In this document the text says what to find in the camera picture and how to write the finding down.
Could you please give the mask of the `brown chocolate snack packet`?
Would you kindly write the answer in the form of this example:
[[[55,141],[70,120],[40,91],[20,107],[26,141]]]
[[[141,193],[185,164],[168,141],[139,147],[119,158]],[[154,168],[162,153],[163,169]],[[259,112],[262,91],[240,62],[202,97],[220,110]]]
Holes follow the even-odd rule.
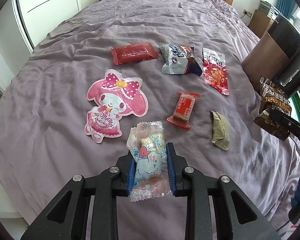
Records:
[[[259,115],[254,119],[254,123],[278,139],[286,140],[290,132],[282,125],[274,122],[270,116],[273,110],[291,116],[292,107],[286,94],[270,79],[262,75],[260,77],[260,96]]]

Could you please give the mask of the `gold green snack packet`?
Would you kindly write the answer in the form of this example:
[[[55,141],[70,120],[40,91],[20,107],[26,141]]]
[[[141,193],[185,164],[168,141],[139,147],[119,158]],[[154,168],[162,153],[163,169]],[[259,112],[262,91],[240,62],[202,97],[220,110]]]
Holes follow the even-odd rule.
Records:
[[[210,111],[213,118],[211,142],[218,148],[228,151],[230,143],[229,123],[227,119],[216,111]]]

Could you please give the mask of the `clear blue candy packet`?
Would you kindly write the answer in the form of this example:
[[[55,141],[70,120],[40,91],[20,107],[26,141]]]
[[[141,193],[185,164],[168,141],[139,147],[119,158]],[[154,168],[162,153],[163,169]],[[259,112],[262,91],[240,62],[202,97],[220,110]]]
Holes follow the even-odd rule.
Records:
[[[162,122],[138,123],[130,129],[126,146],[136,164],[129,200],[138,202],[171,194]]]

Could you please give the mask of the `small red hawthorn snack packet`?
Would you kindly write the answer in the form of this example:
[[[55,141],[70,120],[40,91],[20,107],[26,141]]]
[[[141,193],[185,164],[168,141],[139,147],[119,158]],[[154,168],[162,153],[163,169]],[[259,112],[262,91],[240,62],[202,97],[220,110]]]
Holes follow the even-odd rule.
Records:
[[[181,127],[186,131],[191,129],[189,123],[190,116],[197,99],[200,99],[200,95],[197,93],[188,93],[179,91],[179,100],[172,116],[167,118],[167,121],[175,126]]]

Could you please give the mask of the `red spicy strip snack packet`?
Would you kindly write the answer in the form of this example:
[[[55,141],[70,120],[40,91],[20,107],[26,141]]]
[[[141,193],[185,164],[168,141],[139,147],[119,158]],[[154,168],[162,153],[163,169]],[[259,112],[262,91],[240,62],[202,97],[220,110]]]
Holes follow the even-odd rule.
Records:
[[[203,48],[203,62],[204,82],[221,94],[229,95],[225,55]]]

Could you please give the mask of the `pink My Melody snack bag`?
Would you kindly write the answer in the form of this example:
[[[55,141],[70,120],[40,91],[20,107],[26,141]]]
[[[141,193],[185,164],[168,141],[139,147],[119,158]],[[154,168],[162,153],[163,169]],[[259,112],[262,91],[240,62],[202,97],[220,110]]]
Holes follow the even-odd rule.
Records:
[[[104,138],[122,135],[122,117],[146,115],[148,100],[141,90],[142,84],[139,77],[123,77],[117,70],[107,70],[104,78],[95,81],[88,89],[87,100],[94,101],[96,106],[87,112],[85,134],[100,144]]]

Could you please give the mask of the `silver blue cookie packet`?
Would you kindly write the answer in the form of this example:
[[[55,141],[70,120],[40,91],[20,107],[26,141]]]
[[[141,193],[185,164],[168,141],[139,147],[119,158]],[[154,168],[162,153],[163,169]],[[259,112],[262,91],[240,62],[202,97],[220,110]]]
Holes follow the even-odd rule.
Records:
[[[195,74],[203,71],[194,57],[194,47],[162,43],[159,49],[165,59],[161,72],[169,75]]]

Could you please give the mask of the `dark red snack packet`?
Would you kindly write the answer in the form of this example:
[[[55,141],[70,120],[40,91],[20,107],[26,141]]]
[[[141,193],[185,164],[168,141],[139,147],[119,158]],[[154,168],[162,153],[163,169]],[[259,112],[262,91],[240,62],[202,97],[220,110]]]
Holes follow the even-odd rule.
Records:
[[[157,59],[159,57],[157,51],[148,42],[111,48],[110,51],[116,66],[131,62]]]

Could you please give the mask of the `green tray box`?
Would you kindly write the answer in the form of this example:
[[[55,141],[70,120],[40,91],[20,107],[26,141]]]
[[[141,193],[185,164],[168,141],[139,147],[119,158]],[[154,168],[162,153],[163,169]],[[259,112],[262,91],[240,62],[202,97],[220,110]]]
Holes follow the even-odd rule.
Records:
[[[292,106],[291,117],[300,122],[300,93],[296,92],[289,98],[289,101]]]

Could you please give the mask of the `black and bronze trash bin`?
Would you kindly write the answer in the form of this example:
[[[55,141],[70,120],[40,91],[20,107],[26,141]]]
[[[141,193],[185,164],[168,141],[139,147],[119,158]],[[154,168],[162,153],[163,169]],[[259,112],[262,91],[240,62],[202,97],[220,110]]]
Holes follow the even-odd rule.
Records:
[[[300,89],[300,34],[283,16],[278,15],[249,55],[242,67],[260,91],[262,76],[279,86],[290,98]]]

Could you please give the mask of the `wooden drawer nightstand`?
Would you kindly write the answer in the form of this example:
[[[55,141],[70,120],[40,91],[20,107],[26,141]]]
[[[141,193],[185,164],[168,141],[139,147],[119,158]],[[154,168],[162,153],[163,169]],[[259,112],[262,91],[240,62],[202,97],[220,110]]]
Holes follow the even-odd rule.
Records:
[[[248,25],[248,28],[258,37],[262,36],[268,31],[271,27],[274,20],[269,18],[263,12],[256,10],[252,16],[252,19]]]

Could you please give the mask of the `purple bed duvet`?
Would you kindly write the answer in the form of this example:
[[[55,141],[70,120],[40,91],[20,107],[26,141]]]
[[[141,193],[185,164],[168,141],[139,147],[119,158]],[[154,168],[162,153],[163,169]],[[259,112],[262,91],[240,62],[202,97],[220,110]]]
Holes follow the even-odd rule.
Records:
[[[76,174],[127,153],[130,129],[162,121],[165,138],[203,174],[230,176],[278,228],[300,176],[300,142],[254,123],[260,97],[242,68],[258,37],[221,0],[102,0],[35,48],[0,100],[0,181],[32,223]],[[223,53],[229,95],[164,59],[116,66],[111,48],[149,42]]]

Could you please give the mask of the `white sliding wardrobe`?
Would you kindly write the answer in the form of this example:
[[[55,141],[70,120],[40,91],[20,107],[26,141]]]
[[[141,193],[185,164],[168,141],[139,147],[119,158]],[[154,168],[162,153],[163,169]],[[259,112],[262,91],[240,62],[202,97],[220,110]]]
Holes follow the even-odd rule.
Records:
[[[96,2],[98,0],[12,0],[29,51],[60,23]]]

